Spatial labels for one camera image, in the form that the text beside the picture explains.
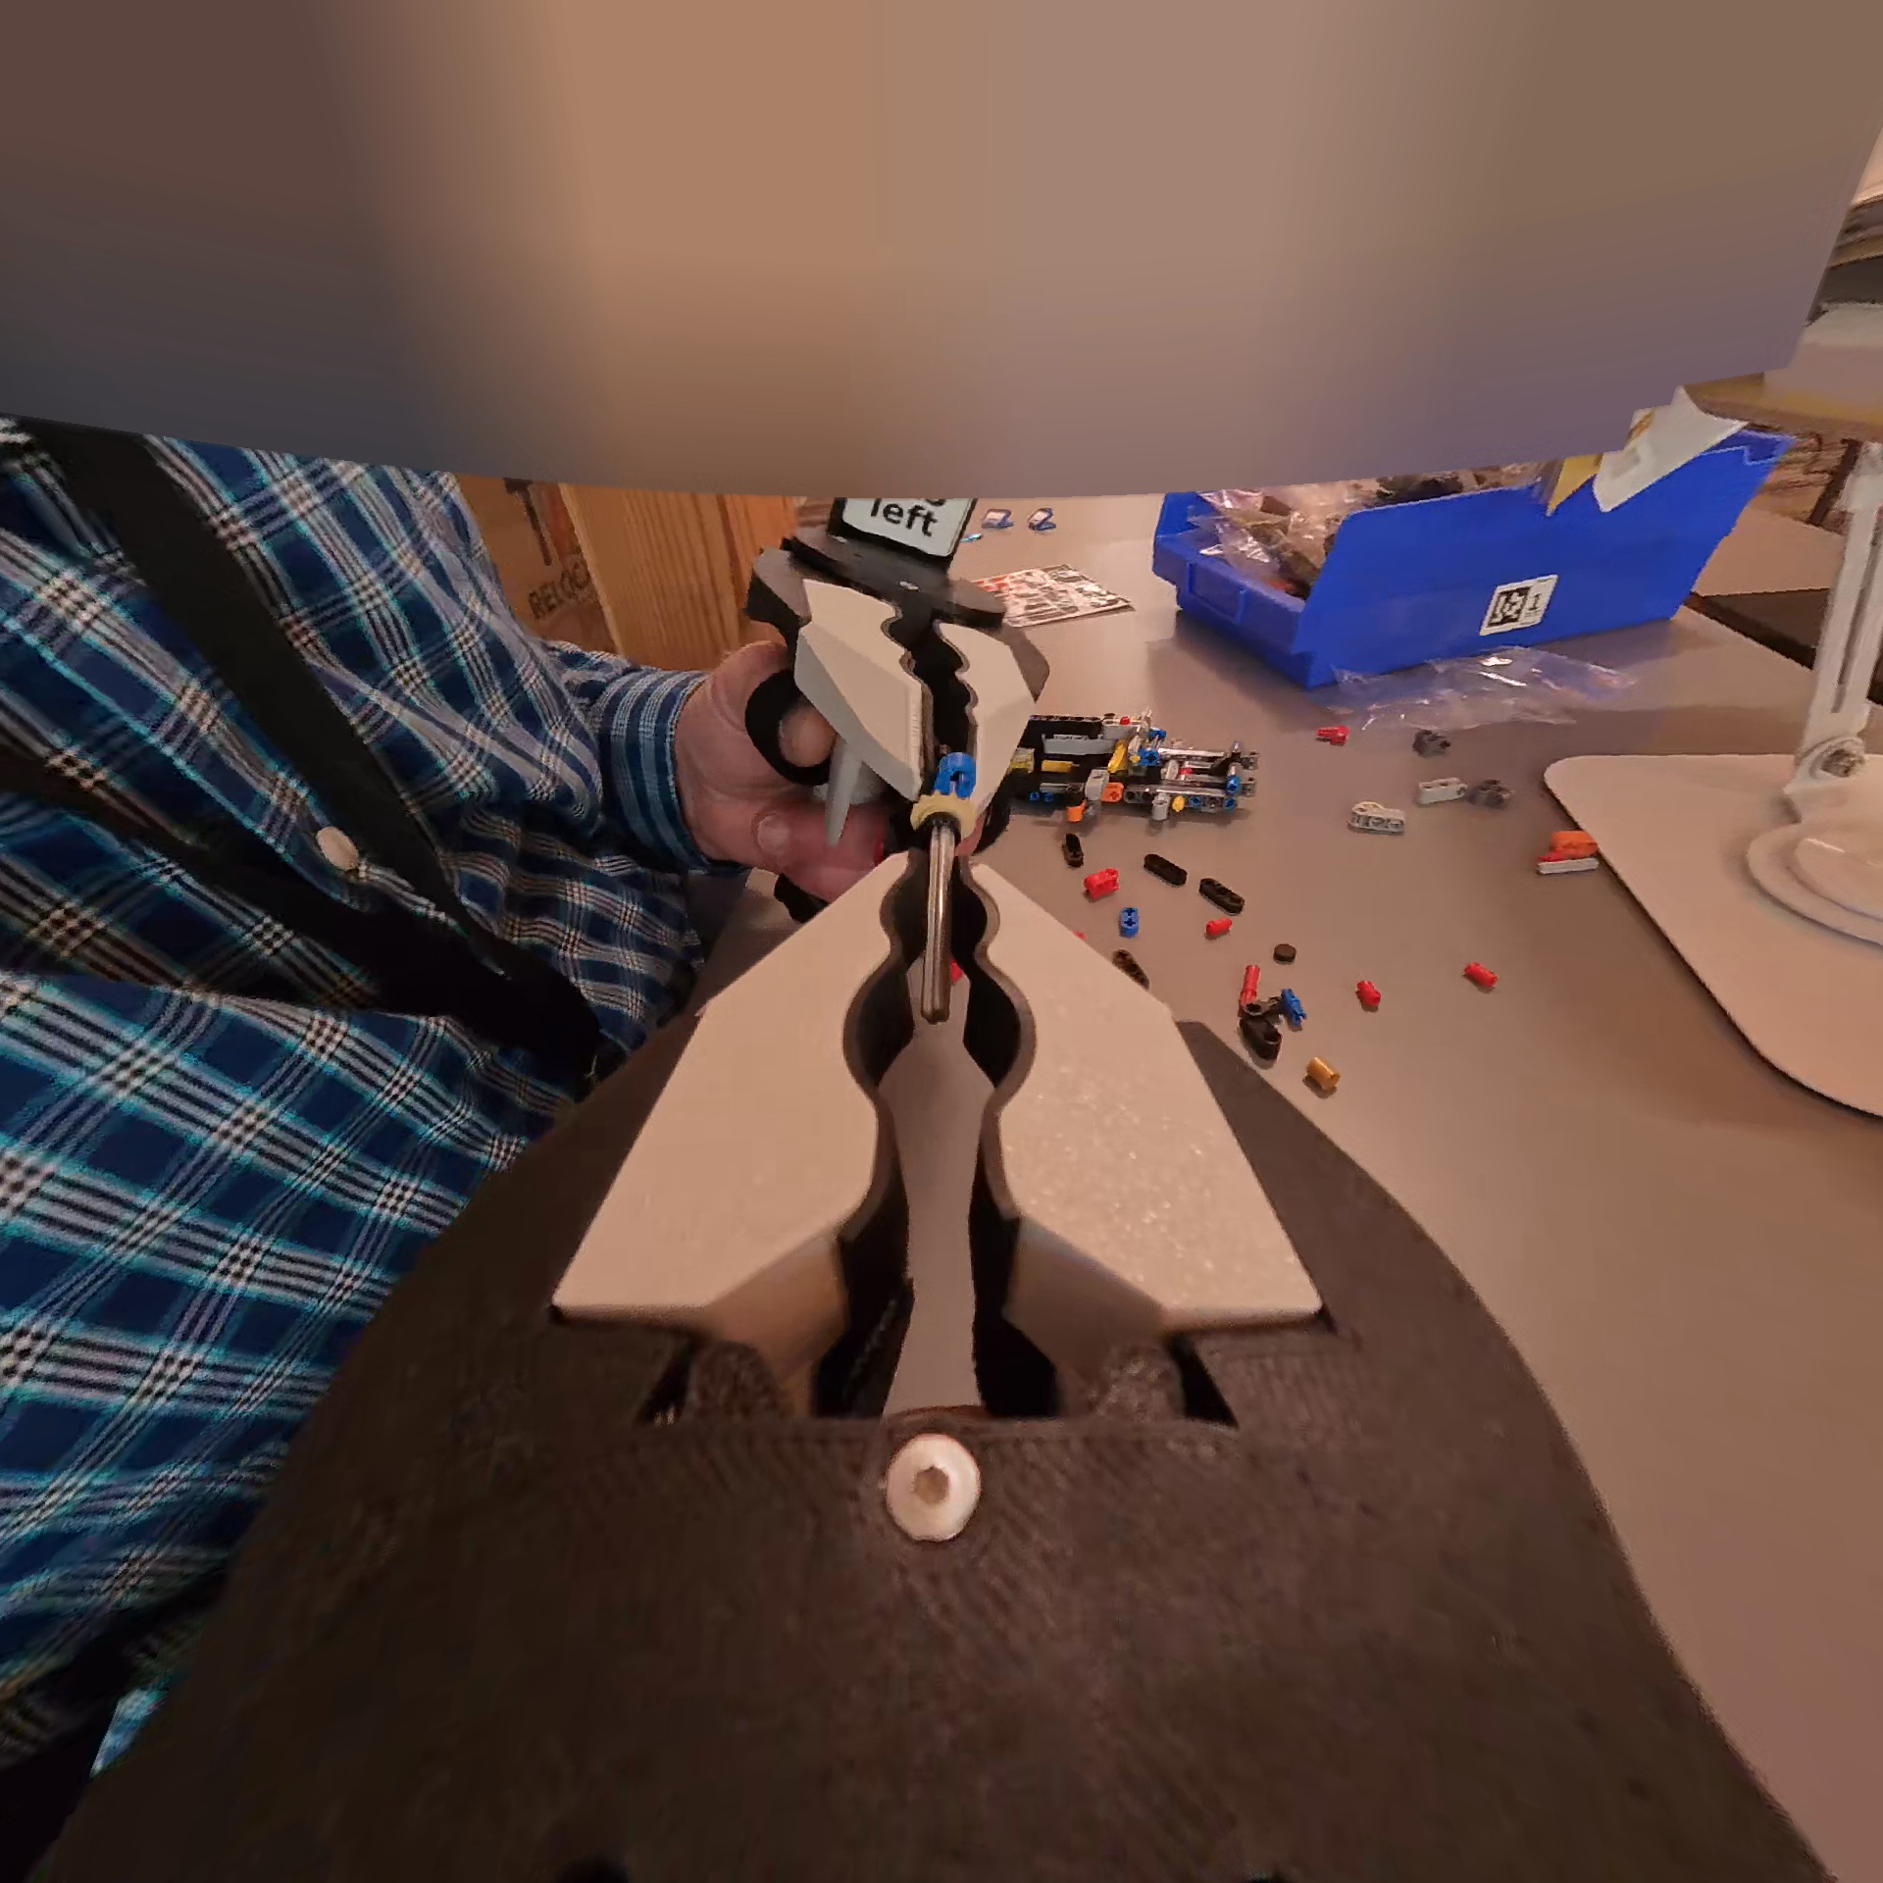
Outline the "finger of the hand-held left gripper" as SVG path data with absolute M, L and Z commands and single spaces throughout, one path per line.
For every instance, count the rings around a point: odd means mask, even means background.
M 955 671 L 941 682 L 941 772 L 959 810 L 985 810 L 1034 715 L 1034 661 L 1010 634 L 941 625 Z
M 793 686 L 833 726 L 827 847 L 875 789 L 916 800 L 926 789 L 926 689 L 890 634 L 895 608 L 866 593 L 806 581 L 806 622 L 793 641 Z

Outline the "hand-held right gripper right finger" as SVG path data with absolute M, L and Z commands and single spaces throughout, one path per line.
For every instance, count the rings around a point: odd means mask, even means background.
M 1116 1356 L 1313 1324 L 1319 1289 L 1168 1010 L 1000 871 L 955 904 L 988 1101 L 971 1193 L 992 1417 L 1078 1417 Z

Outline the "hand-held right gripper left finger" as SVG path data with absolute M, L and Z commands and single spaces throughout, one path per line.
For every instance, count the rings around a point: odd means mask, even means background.
M 697 1011 L 558 1318 L 745 1344 L 815 1417 L 885 1409 L 913 1285 L 880 1079 L 916 1033 L 916 901 L 888 857 Z

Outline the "small black lego assembly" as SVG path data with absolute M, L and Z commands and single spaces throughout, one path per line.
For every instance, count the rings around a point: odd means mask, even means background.
M 1002 838 L 1013 821 L 1013 756 L 981 772 L 967 754 L 943 754 L 927 789 L 908 804 L 908 834 L 926 853 L 926 940 L 922 940 L 922 1022 L 941 1024 L 955 986 L 955 877 L 959 838 L 974 850 Z

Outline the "lego sticker sheet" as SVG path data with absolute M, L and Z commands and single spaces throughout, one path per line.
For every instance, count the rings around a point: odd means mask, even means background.
M 1013 627 L 1085 622 L 1132 608 L 1129 599 L 1070 564 L 975 578 L 974 585 L 1000 599 L 1002 622 Z

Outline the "partly built lego chassis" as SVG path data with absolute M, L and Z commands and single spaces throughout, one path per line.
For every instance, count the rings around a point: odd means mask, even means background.
M 1180 818 L 1228 818 L 1252 800 L 1255 783 L 1258 754 L 1252 746 L 1180 744 L 1148 715 L 1034 715 L 1005 776 L 1015 804 L 1070 821 L 1129 808 L 1154 828 Z

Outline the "clear bags of lego pieces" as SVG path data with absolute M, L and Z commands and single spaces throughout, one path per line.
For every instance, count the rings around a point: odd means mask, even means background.
M 1446 473 L 1353 477 L 1258 491 L 1206 491 L 1187 519 L 1202 555 L 1284 597 L 1308 599 L 1341 524 L 1370 508 L 1420 507 L 1486 491 L 1534 491 L 1554 466 L 1488 466 Z

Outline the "lego instruction booklet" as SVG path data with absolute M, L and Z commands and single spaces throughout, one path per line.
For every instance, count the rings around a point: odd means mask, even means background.
M 1541 473 L 1541 507 L 1556 516 L 1592 488 L 1592 502 L 1613 512 L 1742 430 L 1746 421 L 1719 418 L 1678 389 L 1663 407 L 1636 410 L 1624 445 L 1554 459 Z

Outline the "person's left hand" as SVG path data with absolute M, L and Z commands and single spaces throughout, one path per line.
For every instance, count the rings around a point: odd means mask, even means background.
M 679 712 L 672 764 L 694 850 L 716 866 L 762 868 L 815 901 L 838 901 L 885 857 L 888 815 L 855 808 L 836 841 L 806 786 L 779 776 L 745 735 L 750 695 L 789 674 L 783 644 L 745 644 L 706 674 Z

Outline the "wooden cabinet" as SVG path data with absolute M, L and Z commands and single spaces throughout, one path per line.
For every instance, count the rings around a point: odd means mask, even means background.
M 562 485 L 613 654 L 655 671 L 712 671 L 779 632 L 745 618 L 762 550 L 798 530 L 801 501 Z

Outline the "brown cardboard box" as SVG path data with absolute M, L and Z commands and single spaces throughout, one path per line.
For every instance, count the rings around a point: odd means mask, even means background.
M 613 654 L 562 488 L 461 473 L 458 491 L 518 625 L 544 641 Z

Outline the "blue labelled parts bin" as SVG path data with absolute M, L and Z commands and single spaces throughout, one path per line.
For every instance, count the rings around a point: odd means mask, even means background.
M 1496 647 L 1668 622 L 1772 467 L 1780 432 L 1740 430 L 1616 508 L 1534 485 L 1361 508 L 1296 599 L 1218 550 L 1202 492 L 1165 492 L 1148 571 L 1187 618 L 1303 689 Z

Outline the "empty clear plastic bag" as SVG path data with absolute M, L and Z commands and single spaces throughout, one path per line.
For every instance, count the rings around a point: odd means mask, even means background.
M 1572 723 L 1606 712 L 1634 677 L 1544 647 L 1454 657 L 1416 671 L 1339 674 L 1332 709 L 1358 730 L 1465 735 L 1496 723 Z

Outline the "person in blue plaid shirt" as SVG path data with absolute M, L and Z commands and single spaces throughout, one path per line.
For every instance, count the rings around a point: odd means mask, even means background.
M 4 421 L 4 1767 L 694 974 L 540 644 L 444 473 Z

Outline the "white book stand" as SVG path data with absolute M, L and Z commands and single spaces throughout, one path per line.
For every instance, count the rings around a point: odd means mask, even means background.
M 1572 756 L 1545 789 L 1773 1069 L 1881 1117 L 1881 303 L 1830 303 L 1791 365 L 1683 401 L 1856 441 L 1796 754 Z

